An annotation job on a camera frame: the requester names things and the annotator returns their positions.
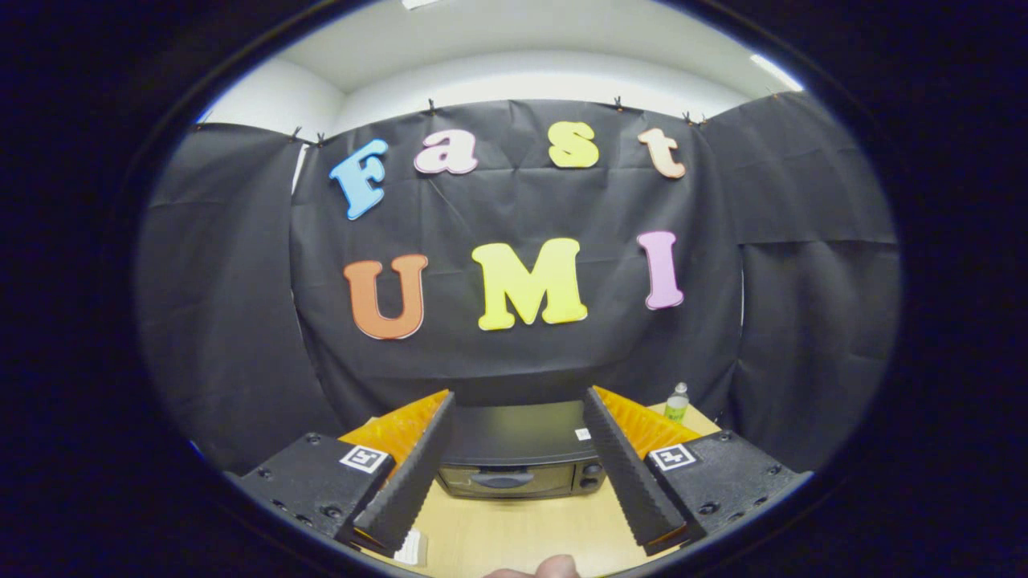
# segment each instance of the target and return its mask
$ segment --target white paper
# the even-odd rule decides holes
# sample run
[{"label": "white paper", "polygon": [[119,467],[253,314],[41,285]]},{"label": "white paper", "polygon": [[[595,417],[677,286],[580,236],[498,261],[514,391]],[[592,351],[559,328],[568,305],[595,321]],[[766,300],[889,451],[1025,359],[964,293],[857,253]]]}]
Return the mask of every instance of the white paper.
[{"label": "white paper", "polygon": [[401,564],[417,566],[417,550],[421,542],[421,533],[416,528],[411,528],[407,533],[407,538],[403,541],[403,546],[393,554],[393,559]]}]

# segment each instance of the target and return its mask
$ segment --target finger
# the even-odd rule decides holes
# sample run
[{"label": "finger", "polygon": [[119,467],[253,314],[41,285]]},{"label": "finger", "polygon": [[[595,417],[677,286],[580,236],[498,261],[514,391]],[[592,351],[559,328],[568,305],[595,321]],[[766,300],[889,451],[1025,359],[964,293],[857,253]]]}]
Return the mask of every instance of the finger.
[{"label": "finger", "polygon": [[493,570],[482,578],[535,578],[531,574],[525,574],[524,572],[518,572],[517,570],[511,570],[509,568],[503,568],[500,570]]},{"label": "finger", "polygon": [[557,554],[543,561],[536,570],[536,578],[582,578],[575,568],[575,558]]}]

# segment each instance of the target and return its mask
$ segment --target green label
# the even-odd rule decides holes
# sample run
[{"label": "green label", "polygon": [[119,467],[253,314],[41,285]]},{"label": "green label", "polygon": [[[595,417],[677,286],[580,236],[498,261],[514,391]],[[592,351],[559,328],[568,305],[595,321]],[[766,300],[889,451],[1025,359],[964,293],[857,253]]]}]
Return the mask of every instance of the green label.
[{"label": "green label", "polygon": [[670,405],[664,406],[664,417],[672,422],[682,423],[682,419],[686,417],[685,407],[671,407]]}]

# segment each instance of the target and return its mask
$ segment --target black cloth backdrop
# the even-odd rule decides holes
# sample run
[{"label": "black cloth backdrop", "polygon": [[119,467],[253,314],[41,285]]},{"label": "black cloth backdrop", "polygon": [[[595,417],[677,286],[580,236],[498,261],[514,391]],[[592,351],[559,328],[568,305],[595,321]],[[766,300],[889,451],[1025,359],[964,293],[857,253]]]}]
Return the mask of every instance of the black cloth backdrop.
[{"label": "black cloth backdrop", "polygon": [[[559,169],[550,159],[549,127],[583,121],[595,132],[597,164]],[[678,142],[689,167],[661,176],[638,135],[660,127]],[[475,135],[478,167],[465,175],[424,175],[414,156],[428,135],[463,129]],[[389,143],[381,157],[384,198],[358,219],[329,172],[368,141]],[[490,102],[375,122],[311,148],[293,196],[293,291],[307,347],[347,426],[450,388],[470,404],[519,404],[581,397],[597,384],[653,403],[678,381],[712,411],[726,399],[727,371],[739,335],[740,256],[731,218],[700,132],[650,112],[558,101]],[[681,306],[650,311],[646,255],[635,238],[671,230]],[[472,251],[507,243],[528,268],[549,239],[572,238],[582,321],[516,321],[483,331],[482,268]],[[425,321],[412,336],[381,341],[353,322],[343,267],[382,263],[379,304],[399,313],[400,255],[428,256]],[[721,382],[722,390],[717,385]]]},{"label": "black cloth backdrop", "polygon": [[338,431],[296,323],[289,192],[300,144],[209,124],[146,210],[137,317],[154,385],[219,468],[241,473],[306,431]]},{"label": "black cloth backdrop", "polygon": [[[547,130],[558,120],[592,127],[594,167],[552,164]],[[682,179],[661,176],[638,142],[655,127],[677,141]],[[476,136],[478,167],[416,172],[423,139],[446,129]],[[374,185],[384,198],[352,221],[328,175],[375,138],[389,143],[386,177]],[[896,325],[895,240],[873,170],[805,94],[693,125],[562,101],[406,115],[309,147],[290,200],[296,146],[255,129],[191,134],[145,229],[148,357],[173,413],[216,465],[252,467],[299,432],[342,432],[442,388],[462,404],[521,404],[573,399],[597,384],[651,404],[686,381],[704,413],[808,469],[852,432],[876,391]],[[156,210],[169,198],[226,196],[234,205],[216,214],[201,205]],[[650,230],[677,237],[686,297],[676,308],[645,305],[650,280],[635,238]],[[479,329],[484,293],[472,250],[507,243],[531,268],[557,237],[581,244],[588,317]],[[382,263],[379,306],[395,316],[390,263],[410,253],[429,259],[424,324],[406,339],[370,338],[354,323],[342,269]],[[183,255],[210,260],[193,267]],[[183,302],[218,317],[173,321]]]},{"label": "black cloth backdrop", "polygon": [[794,469],[816,469],[872,401],[898,327],[885,194],[856,143],[806,93],[726,111],[703,133],[745,281],[721,425]]}]

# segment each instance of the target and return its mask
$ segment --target blue letter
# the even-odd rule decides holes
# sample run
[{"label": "blue letter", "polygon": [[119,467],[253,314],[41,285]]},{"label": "blue letter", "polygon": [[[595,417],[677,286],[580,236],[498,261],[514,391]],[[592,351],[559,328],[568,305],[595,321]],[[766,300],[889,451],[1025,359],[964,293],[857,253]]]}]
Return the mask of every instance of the blue letter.
[{"label": "blue letter", "polygon": [[[382,200],[386,193],[380,188],[371,188],[368,179],[376,183],[382,182],[386,178],[386,168],[382,161],[373,154],[384,154],[389,150],[389,145],[381,139],[375,139],[364,145],[360,150],[351,154],[345,160],[335,166],[328,174],[330,179],[339,181],[342,193],[350,203],[350,210],[346,217],[354,220],[374,207]],[[361,160],[367,157],[367,162],[361,167]]]}]

